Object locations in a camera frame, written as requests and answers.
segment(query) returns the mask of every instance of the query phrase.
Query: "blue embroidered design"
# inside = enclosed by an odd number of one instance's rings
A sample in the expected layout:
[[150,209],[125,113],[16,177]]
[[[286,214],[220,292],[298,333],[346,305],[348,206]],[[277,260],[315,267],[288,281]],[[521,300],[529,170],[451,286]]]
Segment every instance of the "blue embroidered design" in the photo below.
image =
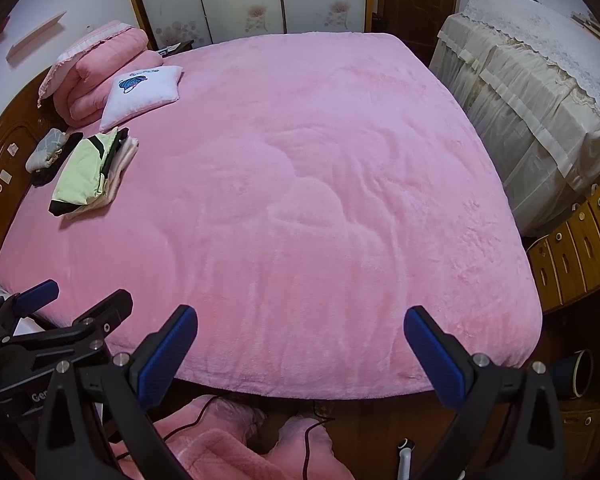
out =
[[146,76],[138,75],[136,77],[130,77],[118,83],[118,86],[123,89],[123,94],[131,92],[138,84],[142,81],[146,81]]

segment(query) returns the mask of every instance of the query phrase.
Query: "drawer handle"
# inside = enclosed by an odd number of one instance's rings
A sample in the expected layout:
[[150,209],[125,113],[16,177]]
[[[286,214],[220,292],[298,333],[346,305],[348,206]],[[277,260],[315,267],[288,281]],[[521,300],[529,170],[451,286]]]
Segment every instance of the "drawer handle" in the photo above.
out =
[[587,256],[589,258],[593,258],[593,248],[591,247],[591,242],[587,237],[584,237],[584,248],[587,250]]

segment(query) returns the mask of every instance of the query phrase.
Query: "blue gripper pad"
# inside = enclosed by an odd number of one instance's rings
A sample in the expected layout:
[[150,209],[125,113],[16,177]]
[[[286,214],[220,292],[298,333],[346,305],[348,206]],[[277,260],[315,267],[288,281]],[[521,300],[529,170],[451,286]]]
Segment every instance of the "blue gripper pad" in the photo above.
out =
[[190,306],[179,306],[158,332],[149,334],[134,352],[129,384],[144,410],[162,402],[198,334],[198,316]]
[[46,280],[18,295],[12,307],[16,317],[27,317],[38,309],[55,301],[60,289],[54,280]]
[[442,332],[422,306],[405,314],[404,336],[442,405],[459,411],[473,382],[469,354],[456,338]]

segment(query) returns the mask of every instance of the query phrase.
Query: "white lace cloth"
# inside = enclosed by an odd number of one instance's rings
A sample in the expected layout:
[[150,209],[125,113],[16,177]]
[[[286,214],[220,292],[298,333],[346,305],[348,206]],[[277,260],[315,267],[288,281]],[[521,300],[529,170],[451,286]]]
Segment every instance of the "white lace cloth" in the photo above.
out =
[[532,0],[469,0],[462,14],[531,46],[600,108],[600,40],[576,22]]

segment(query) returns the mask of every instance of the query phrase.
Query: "sticker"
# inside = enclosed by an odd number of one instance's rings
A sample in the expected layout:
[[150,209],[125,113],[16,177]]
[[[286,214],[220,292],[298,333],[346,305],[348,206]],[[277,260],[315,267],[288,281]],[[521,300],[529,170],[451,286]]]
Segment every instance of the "sticker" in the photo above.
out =
[[0,180],[6,182],[7,184],[11,182],[11,175],[6,171],[2,170],[0,172]]

